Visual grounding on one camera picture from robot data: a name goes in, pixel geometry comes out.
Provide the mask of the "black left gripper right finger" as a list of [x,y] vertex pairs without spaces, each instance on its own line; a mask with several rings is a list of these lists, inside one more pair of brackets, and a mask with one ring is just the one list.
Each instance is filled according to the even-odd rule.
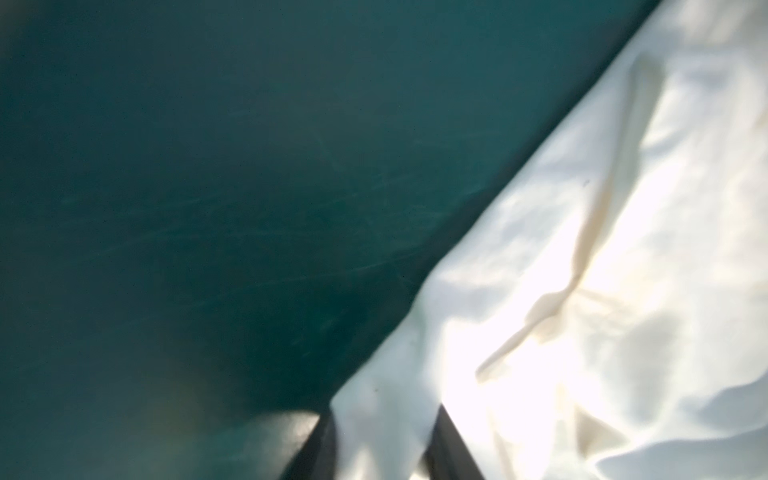
[[432,480],[484,479],[444,406],[438,410],[425,458]]

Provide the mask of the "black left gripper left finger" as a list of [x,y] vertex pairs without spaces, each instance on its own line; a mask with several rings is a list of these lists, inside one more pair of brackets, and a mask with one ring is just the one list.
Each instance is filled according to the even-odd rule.
[[334,480],[337,433],[330,410],[320,417],[307,440],[285,469],[283,480]]

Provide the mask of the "white printed t shirt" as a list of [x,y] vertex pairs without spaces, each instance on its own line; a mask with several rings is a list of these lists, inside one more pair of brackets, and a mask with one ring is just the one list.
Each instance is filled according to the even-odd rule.
[[766,3],[661,3],[331,408],[339,479],[440,409],[488,479],[765,478]]

